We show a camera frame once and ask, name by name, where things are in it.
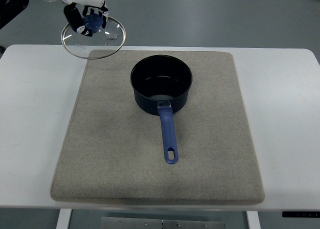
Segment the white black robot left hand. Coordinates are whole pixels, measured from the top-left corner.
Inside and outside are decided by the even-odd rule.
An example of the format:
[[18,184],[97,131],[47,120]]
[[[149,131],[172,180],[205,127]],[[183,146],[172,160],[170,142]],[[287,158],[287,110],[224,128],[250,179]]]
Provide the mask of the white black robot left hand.
[[63,13],[72,30],[86,37],[93,36],[93,30],[86,26],[84,17],[87,17],[97,10],[102,21],[101,27],[105,28],[109,16],[105,0],[44,0],[46,2],[62,1],[66,4]]

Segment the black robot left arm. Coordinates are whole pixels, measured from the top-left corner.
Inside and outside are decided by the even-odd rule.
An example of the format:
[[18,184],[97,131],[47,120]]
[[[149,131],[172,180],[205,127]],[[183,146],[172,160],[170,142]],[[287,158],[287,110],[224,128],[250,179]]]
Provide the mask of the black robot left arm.
[[30,0],[0,0],[0,28],[27,8]]

